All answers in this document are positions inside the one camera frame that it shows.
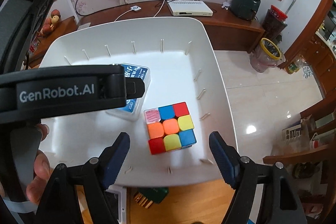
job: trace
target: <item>rubik's cube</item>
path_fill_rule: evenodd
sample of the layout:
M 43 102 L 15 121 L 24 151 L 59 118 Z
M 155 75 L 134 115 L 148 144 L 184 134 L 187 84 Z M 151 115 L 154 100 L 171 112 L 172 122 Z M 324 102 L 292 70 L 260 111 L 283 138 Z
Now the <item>rubik's cube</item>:
M 144 111 L 152 155 L 196 143 L 194 123 L 185 102 Z

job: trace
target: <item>blue gripper pad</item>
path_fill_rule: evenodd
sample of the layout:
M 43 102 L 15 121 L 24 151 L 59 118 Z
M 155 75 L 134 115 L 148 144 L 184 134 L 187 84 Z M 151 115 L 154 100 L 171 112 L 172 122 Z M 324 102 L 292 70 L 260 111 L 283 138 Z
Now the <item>blue gripper pad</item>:
M 113 145 L 105 148 L 100 154 L 99 161 L 103 172 L 99 176 L 99 181 L 104 190 L 107 190 L 110 185 L 115 183 L 129 147 L 129 135 L 121 132 Z
M 236 189 L 240 173 L 238 162 L 239 154 L 232 146 L 228 146 L 225 143 L 217 131 L 210 134 L 209 147 L 224 181 L 229 184 L 232 189 Z

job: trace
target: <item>plastic box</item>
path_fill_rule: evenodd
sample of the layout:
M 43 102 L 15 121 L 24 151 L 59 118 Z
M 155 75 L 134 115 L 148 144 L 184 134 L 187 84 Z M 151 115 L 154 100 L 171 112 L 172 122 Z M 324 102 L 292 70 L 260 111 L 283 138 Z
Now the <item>plastic box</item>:
M 139 118 L 141 107 L 145 99 L 149 83 L 151 82 L 151 72 L 149 68 L 143 66 L 125 63 L 122 63 L 121 65 L 125 68 L 125 77 L 137 77 L 143 80 L 145 83 L 145 94 L 141 98 L 127 100 L 125 107 L 109 109 L 106 112 L 125 120 L 136 121 Z
M 209 135 L 219 131 L 237 148 L 224 82 L 201 22 L 158 17 L 122 20 L 89 27 L 53 42 L 40 67 L 129 63 L 150 68 L 151 83 L 142 111 L 186 102 L 197 143 L 187 149 L 152 156 L 143 116 L 130 122 L 105 110 L 44 119 L 50 134 L 41 142 L 54 167 L 85 163 L 112 145 L 120 132 L 131 146 L 116 184 L 135 187 L 189 185 L 222 178 L 209 149 Z

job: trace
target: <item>blue label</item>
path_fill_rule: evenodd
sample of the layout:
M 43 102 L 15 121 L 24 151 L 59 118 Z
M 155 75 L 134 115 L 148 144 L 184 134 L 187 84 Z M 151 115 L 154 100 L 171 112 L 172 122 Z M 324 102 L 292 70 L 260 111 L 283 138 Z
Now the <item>blue label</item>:
M 136 78 L 141 78 L 142 80 L 145 78 L 146 73 L 147 73 L 147 68 L 142 68 L 138 66 L 133 66 L 133 65 L 128 65 L 128 64 L 121 64 L 124 69 L 125 69 L 125 77 L 136 77 Z M 120 107 L 117 109 L 127 111 L 127 112 L 133 112 L 134 107 L 136 105 L 136 102 L 139 99 L 131 99 L 131 100 L 126 100 L 126 106 L 125 107 Z

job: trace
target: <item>router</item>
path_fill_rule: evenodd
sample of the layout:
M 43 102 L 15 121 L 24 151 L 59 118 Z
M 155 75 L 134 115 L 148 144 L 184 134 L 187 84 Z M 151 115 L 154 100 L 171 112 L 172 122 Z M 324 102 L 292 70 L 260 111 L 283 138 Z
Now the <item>router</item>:
M 173 16 L 212 16 L 212 10 L 198 0 L 173 0 L 168 2 L 168 8 Z

